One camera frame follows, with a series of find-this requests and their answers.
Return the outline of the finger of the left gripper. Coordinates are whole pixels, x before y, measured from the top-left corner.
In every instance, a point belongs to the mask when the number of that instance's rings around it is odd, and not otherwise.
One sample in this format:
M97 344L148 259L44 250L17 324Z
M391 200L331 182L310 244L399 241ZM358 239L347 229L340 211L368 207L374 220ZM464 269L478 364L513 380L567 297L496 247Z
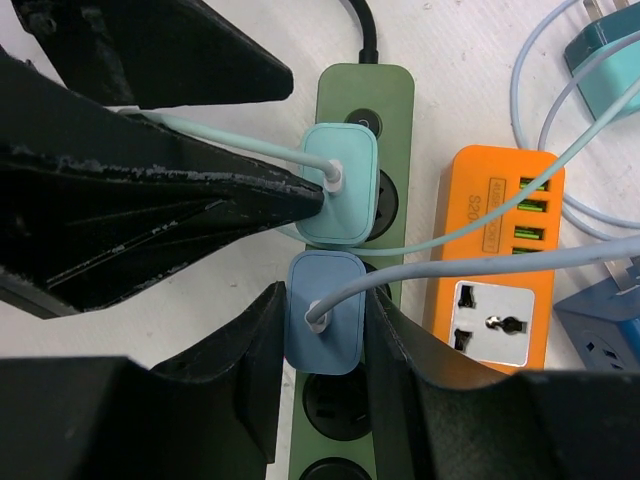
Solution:
M15 1L64 85L143 109L282 101L291 69L203 1Z
M1 57L1 299L18 309L51 319L108 308L323 202L285 169Z

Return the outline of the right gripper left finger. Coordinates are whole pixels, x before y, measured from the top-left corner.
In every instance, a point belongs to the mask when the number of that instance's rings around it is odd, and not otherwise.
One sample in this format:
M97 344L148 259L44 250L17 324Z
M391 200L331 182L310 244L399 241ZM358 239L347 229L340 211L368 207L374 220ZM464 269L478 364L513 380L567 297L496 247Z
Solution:
M276 457L286 288L153 368L1 363L5 479L262 479Z

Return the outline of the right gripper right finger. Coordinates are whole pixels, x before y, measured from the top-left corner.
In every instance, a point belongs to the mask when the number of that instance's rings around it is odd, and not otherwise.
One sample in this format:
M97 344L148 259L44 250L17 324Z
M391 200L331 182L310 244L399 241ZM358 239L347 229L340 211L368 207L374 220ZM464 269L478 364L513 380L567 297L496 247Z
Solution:
M366 296L365 366L381 479L635 479L639 378L477 363Z

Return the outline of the green power strip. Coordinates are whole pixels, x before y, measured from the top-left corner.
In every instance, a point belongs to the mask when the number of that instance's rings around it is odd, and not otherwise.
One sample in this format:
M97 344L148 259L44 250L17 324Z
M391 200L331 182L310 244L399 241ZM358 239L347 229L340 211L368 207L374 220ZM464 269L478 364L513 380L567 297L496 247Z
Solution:
M347 282L404 260L415 83L401 66L336 64L318 83L304 152L339 165L341 190L297 223L306 245L291 262L285 356L296 372L289 475L376 475L364 365L365 297L331 308L315 326L307 312Z

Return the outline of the orange power strip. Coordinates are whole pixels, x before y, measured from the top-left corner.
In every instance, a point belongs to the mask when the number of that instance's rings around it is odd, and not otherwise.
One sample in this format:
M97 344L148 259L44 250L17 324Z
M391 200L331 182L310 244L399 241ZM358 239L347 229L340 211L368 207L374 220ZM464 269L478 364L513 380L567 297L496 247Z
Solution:
M554 161L549 152L471 145L443 171L434 233L451 233L494 211ZM478 230L436 247L434 260L552 251L560 236L565 174ZM503 373L541 369L551 324L552 270L433 278L423 328L456 351Z

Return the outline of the light blue plug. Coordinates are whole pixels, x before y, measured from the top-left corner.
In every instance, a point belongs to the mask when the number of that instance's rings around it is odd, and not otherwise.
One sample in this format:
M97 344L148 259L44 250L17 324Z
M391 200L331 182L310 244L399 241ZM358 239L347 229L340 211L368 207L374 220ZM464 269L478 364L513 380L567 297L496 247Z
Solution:
M356 256L308 250L292 261L285 308L284 352L288 363L309 374L345 375L363 348L366 295L328 301L330 294L366 274Z

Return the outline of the blue cube plug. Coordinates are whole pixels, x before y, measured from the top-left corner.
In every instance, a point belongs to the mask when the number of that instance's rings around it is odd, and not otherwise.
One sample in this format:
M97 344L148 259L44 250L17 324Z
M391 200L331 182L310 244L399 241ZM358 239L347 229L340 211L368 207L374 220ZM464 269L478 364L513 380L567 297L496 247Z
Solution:
M554 312L592 371L639 371L639 258L608 262L609 276L559 301Z

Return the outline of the light cyan plug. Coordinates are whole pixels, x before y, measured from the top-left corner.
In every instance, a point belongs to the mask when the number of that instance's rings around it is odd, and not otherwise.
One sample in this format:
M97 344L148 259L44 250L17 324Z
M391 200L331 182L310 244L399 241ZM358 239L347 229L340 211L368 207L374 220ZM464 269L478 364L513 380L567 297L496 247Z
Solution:
M319 123L306 132L301 149L328 160L340 178L330 181L319 169L300 168L303 179L323 188L325 199L318 214L296 223L298 232L317 245L355 247L364 243L373 229L379 191L374 134L361 125Z

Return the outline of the teal cube plug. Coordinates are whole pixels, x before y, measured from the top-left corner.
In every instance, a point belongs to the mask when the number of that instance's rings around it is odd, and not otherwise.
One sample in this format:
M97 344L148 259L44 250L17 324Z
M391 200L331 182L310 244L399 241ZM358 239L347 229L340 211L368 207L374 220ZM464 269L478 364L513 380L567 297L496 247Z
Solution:
M578 82L580 94L594 119L598 119L639 77L639 43L613 51L639 32L639 4L616 1L614 5L616 10L605 15L597 2L585 1L583 6L590 23L564 50L565 63L573 75L599 55L610 55Z

